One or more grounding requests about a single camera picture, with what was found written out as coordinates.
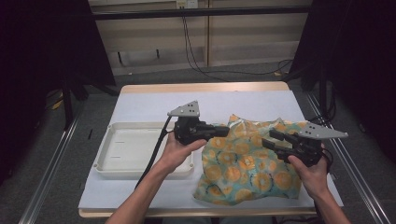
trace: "patterned fabric bag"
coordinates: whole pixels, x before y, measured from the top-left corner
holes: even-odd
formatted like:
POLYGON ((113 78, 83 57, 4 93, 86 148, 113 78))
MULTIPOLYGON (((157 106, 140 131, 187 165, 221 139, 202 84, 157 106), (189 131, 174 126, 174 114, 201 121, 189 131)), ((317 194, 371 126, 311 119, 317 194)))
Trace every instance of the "patterned fabric bag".
POLYGON ((227 137, 209 140, 202 152, 204 173, 194 198, 209 203, 235 205, 264 197, 298 198, 301 180, 290 164, 262 146, 262 138, 283 147, 286 141, 269 136, 271 129, 296 133, 306 124, 282 119, 267 122, 230 116, 227 137))

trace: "power socket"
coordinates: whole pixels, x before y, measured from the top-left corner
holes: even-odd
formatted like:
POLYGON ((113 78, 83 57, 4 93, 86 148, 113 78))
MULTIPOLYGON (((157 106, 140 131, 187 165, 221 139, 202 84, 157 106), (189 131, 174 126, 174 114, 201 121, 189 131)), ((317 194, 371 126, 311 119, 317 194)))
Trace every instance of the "power socket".
POLYGON ((186 0, 176 0, 176 9, 187 8, 186 0))
POLYGON ((187 0, 187 8, 198 8, 198 0, 187 0))

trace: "plastic tray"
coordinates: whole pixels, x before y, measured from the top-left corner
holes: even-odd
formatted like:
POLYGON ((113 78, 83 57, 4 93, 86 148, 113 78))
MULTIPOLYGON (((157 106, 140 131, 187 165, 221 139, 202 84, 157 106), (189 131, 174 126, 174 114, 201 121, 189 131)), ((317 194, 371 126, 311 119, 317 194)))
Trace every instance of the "plastic tray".
MULTIPOLYGON (((114 123, 107 127, 105 137, 93 163, 96 171, 115 178, 139 178, 151 158, 163 128, 163 123, 114 123)), ((163 154, 166 138, 161 143, 157 161, 163 154)), ((170 174, 184 176, 193 167, 192 155, 170 174)))

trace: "table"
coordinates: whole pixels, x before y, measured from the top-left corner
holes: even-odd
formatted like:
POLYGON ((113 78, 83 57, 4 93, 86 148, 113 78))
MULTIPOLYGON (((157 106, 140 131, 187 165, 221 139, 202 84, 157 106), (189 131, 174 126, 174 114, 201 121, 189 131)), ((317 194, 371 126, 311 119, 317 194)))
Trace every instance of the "table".
MULTIPOLYGON (((164 122, 166 112, 192 100, 199 101, 200 120, 207 123, 227 122, 231 115, 229 113, 232 112, 244 119, 273 120, 281 117, 293 121, 304 120, 286 83, 236 82, 125 86, 109 124, 126 121, 164 122), (239 106, 228 103, 230 100, 239 106)), ((163 182, 147 217, 284 216, 316 213, 313 200, 304 188, 298 200, 268 197, 231 207, 194 200, 192 193, 202 173, 199 169, 202 167, 199 156, 201 151, 193 154, 195 168, 191 175, 177 181, 163 182), (172 195, 177 195, 177 199, 172 198, 172 195)), ((109 217, 133 191, 136 182, 103 178, 92 167, 78 207, 79 214, 82 217, 109 217)), ((343 205, 329 175, 328 183, 338 204, 343 205)))

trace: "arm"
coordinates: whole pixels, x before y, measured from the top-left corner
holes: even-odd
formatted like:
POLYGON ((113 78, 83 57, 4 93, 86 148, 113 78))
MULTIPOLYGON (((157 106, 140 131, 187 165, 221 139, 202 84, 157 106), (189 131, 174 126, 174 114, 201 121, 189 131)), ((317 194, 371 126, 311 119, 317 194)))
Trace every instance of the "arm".
POLYGON ((205 144, 206 140, 201 139, 183 146, 175 139, 174 133, 169 133, 160 159, 106 223, 143 223, 149 205, 165 178, 174 172, 194 150, 205 144))
POLYGON ((322 157, 317 165, 308 168, 297 157, 289 156, 288 159, 302 179, 308 195, 318 205, 324 221, 350 223, 327 186, 326 160, 322 157))

